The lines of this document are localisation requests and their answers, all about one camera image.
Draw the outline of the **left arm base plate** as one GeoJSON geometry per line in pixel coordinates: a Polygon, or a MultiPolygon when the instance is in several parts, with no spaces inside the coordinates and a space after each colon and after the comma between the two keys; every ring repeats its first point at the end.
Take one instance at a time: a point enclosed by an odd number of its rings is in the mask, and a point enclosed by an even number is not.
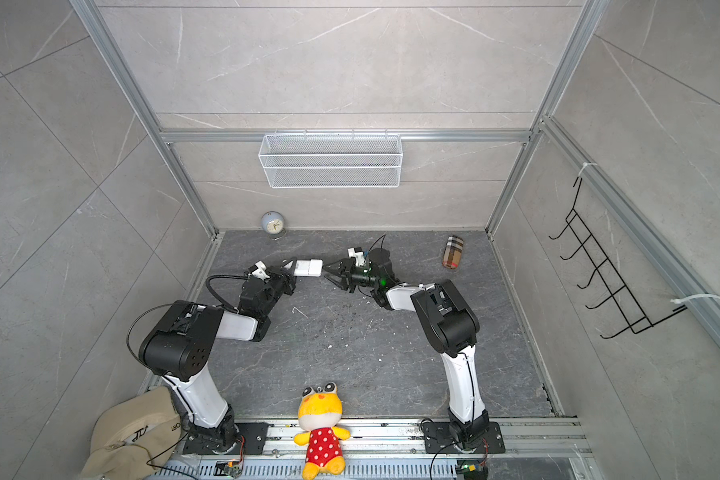
{"type": "Polygon", "coordinates": [[[190,427],[183,454],[260,455],[264,450],[269,424],[264,422],[227,423],[216,428],[190,427]]]}

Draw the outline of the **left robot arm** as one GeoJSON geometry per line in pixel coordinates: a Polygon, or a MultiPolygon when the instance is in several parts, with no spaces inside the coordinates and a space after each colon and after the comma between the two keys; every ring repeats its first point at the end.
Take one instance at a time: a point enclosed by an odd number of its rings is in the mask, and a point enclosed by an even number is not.
{"type": "Polygon", "coordinates": [[[205,288],[218,303],[169,304],[135,354],[183,403],[189,414],[189,435],[206,449],[226,452],[239,437],[233,408],[207,367],[213,345],[218,339],[263,340],[276,303],[295,291],[296,264],[294,258],[277,267],[258,262],[243,274],[208,276],[205,288]]]}

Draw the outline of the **white remote control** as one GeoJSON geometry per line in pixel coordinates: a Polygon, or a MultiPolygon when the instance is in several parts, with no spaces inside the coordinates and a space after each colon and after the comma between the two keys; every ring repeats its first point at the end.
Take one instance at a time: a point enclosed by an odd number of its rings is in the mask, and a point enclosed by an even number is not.
{"type": "Polygon", "coordinates": [[[293,269],[296,277],[320,277],[323,261],[320,259],[297,260],[293,269]]]}

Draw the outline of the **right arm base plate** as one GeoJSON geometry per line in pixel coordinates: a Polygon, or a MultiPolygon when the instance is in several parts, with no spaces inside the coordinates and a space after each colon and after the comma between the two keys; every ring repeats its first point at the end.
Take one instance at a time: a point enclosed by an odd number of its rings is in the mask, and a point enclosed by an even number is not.
{"type": "Polygon", "coordinates": [[[506,446],[500,426],[489,422],[476,431],[460,429],[456,422],[424,419],[419,423],[428,454],[504,454],[506,446]]]}

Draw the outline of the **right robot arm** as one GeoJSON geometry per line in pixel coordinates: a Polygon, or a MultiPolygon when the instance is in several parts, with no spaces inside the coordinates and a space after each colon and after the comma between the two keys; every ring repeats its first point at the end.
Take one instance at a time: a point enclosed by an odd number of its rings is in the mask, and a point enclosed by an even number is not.
{"type": "Polygon", "coordinates": [[[368,288],[377,305],[417,314],[429,344],[440,354],[449,389],[449,430],[458,446],[486,432],[490,417],[480,395],[475,368],[480,325],[473,310],[450,280],[428,284],[400,281],[390,252],[351,248],[348,256],[323,266],[327,280],[349,293],[368,288]]]}

